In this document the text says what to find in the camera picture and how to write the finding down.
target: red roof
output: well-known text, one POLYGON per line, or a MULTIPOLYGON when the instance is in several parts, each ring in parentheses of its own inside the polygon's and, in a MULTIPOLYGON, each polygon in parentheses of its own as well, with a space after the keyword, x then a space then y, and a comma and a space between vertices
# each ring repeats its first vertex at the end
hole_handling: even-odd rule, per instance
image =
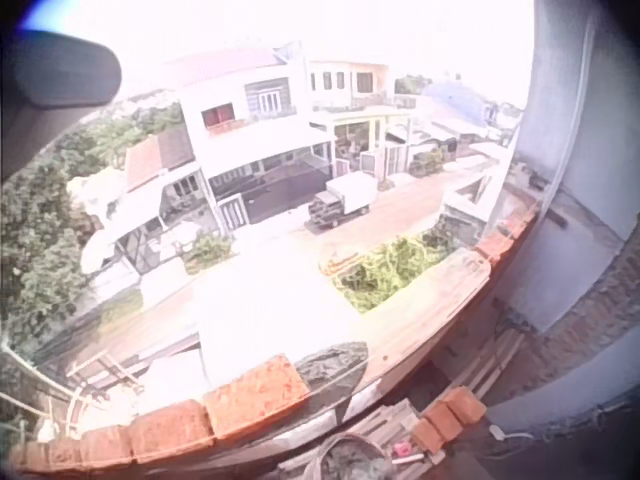
POLYGON ((195 158, 184 125, 153 135, 127 150, 125 173, 127 191, 156 178, 162 170, 171 170, 195 158))
POLYGON ((242 70, 285 63, 270 48, 234 48, 175 60, 167 63, 164 70, 171 87, 181 88, 242 70))

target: two-story house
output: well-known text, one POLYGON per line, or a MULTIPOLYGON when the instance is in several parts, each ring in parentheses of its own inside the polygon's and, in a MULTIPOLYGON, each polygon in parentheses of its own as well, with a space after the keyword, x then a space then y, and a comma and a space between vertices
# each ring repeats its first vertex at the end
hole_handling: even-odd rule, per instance
POLYGON ((330 178, 333 137, 309 125, 305 68, 295 45, 229 49, 166 66, 227 231, 304 203, 330 178))
POLYGON ((394 106, 389 66, 311 59, 308 84, 313 125, 336 137, 334 176, 365 170, 384 178, 386 131, 409 118, 408 110, 394 106))

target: truck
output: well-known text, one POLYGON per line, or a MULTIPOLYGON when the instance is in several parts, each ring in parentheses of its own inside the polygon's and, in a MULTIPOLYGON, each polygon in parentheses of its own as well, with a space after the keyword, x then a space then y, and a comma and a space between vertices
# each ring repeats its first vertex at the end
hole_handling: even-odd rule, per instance
POLYGON ((351 172, 327 182, 309 204, 311 223, 337 227, 347 218, 364 215, 378 195, 378 181, 364 173, 351 172))

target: brick wall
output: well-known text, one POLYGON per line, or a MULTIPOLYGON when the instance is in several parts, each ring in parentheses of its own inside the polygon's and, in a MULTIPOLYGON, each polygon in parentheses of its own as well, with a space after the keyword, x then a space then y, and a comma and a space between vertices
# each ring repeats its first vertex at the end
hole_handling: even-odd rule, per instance
POLYGON ((487 395, 496 404, 556 380, 640 323, 640 227, 593 286, 544 335, 530 335, 487 395))

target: sky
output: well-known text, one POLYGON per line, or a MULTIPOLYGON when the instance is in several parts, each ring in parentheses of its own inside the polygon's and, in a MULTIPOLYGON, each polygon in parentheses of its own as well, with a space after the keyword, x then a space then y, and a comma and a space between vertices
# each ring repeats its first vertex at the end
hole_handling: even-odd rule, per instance
POLYGON ((44 0, 25 26, 111 48, 121 96, 156 86, 169 60, 237 44, 302 40, 309 52, 372 52, 401 73, 463 81, 524 106, 533 0, 44 0))

